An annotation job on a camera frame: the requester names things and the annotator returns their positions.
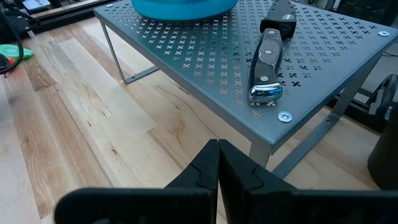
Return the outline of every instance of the knife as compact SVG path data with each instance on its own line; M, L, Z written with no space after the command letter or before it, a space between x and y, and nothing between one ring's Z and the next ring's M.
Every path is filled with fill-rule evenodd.
M250 102L267 103L282 96L282 85L276 75L282 59L282 40L293 37L296 23L295 9L289 0L275 0L261 21L262 35L249 75Z

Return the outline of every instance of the black plastic part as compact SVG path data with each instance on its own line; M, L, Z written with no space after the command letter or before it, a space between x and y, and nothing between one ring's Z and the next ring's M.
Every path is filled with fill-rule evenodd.
M218 141L211 139L187 168L166 187L203 187L217 194L219 163Z
M369 97L368 101L366 102L367 105L373 106L371 105L372 103L377 103L376 98L381 97L379 105L374 105L376 107L374 115L380 118L385 117L387 110L389 109L390 106L392 106L392 100L394 99L394 96L396 94L397 87L398 87L398 75L390 74L376 88L376 90L373 92L373 94Z
M393 224L398 223L397 203L397 192L301 190L285 215L288 223Z
M285 223L282 214L297 189L227 140L220 140L220 148L220 187L228 223Z
M24 35L30 30L30 25L25 18L18 18L18 16L8 16L8 19L19 35ZM17 39L12 34L11 30L3 21L0 22L0 44L9 44L15 42Z
M285 40L293 37L296 24L296 10L292 3L289 0L275 0L268 15L261 21L260 31L263 32L266 28L277 29L282 40Z
M214 223L214 193L201 188L81 189L64 196L55 223Z

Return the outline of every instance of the knife rivet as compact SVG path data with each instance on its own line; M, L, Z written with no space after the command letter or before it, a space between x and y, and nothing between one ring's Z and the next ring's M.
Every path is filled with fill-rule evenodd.
M294 16L291 14L286 14L282 17L282 19L294 19Z
M281 111L278 114L278 119L283 123L289 123L293 120L293 116L287 111Z
M263 82L266 82L266 81L268 81L268 77L266 77L266 76L261 76L261 77L260 77L260 80L263 81Z

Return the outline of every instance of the screw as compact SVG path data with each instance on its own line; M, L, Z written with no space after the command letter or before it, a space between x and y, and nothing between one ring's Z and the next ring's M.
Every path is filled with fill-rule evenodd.
M387 31L380 31L378 34L379 34L380 36L382 36L382 37L388 37L388 36L390 36L390 33L387 32Z
M261 76L261 77L260 77L260 80L263 81L263 82L266 82L266 81L268 81L268 77L266 77L266 76Z
M293 120L293 116L289 112L281 111L278 114L278 119L283 123L289 123Z

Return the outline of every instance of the black cable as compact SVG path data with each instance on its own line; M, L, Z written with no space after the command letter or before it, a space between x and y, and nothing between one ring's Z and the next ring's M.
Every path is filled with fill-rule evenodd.
M389 53L389 52L385 52L385 53L383 54L383 56L386 56L386 57L398 57L398 55L394 55L394 54Z
M317 8L319 8L319 9L321 9L319 6L318 6L318 1L317 0L313 0L314 1L314 3L315 3L315 5L317 6Z
M2 75L2 74L5 74L7 72L10 72L10 71L14 70L22 62L22 59L24 59L24 48L22 46L21 37L19 37L19 34L17 33L17 31L12 26L11 21L7 18L5 13L2 12L2 10L0 10L0 20L3 21L3 23L6 26L8 26L8 28L10 29L12 34L14 34L15 38L17 39L18 51L19 51L18 59L15 61L15 63L13 65L11 65L10 67L8 67L8 68L0 70L0 75Z

